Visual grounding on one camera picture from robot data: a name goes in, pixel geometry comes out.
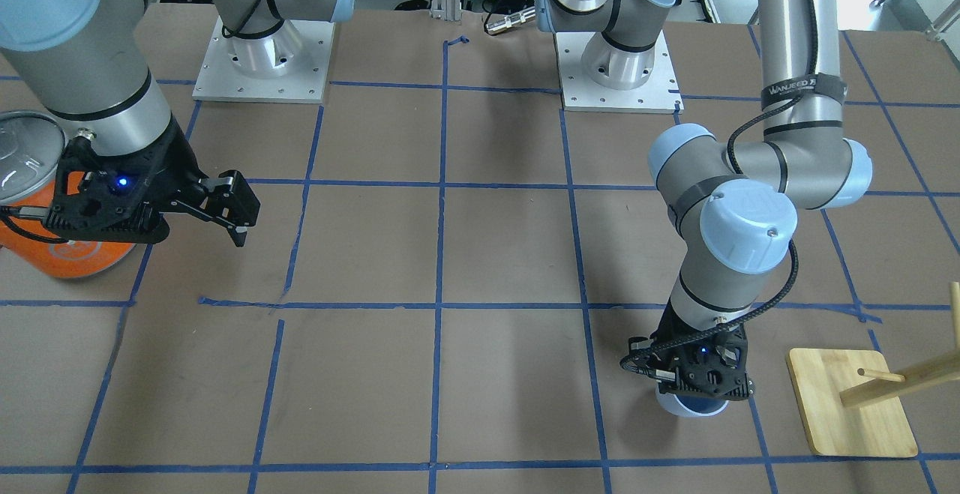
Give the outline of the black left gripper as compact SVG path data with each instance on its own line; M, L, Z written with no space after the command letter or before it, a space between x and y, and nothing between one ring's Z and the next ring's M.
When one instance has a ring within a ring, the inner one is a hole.
M620 366L658 382L658 392L720 400L746 400L754 382L746 372L743 325L699 331L666 307L651 337L632 337Z

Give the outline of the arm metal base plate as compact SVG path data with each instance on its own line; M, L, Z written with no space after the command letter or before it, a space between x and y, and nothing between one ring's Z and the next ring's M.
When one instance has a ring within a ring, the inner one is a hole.
M217 20L193 97L208 101L321 104L335 23L285 20L259 40L227 39Z
M579 112L685 111L665 34L652 49L615 49L599 32L555 36L563 108Z

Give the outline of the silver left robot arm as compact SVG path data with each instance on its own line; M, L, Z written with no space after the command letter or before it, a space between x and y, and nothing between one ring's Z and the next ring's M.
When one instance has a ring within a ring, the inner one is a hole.
M539 29L589 32L587 79L628 91L649 81L676 0L535 0ZM873 163L843 133L848 87L836 0L758 0L761 112L719 142L682 123L652 143L648 166L686 247L657 330L633 337L620 366L657 385L659 405L710 416L754 390L744 324L778 305L799 271L798 211L853 204Z

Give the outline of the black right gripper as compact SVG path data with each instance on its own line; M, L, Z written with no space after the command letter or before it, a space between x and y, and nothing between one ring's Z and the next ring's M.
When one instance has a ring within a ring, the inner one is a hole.
M76 136L59 157L43 226L66 240L157 244L170 232L163 215L182 213L226 228L243 247L260 200L238 170L209 178L196 161L175 119L147 148L122 156L100 156Z

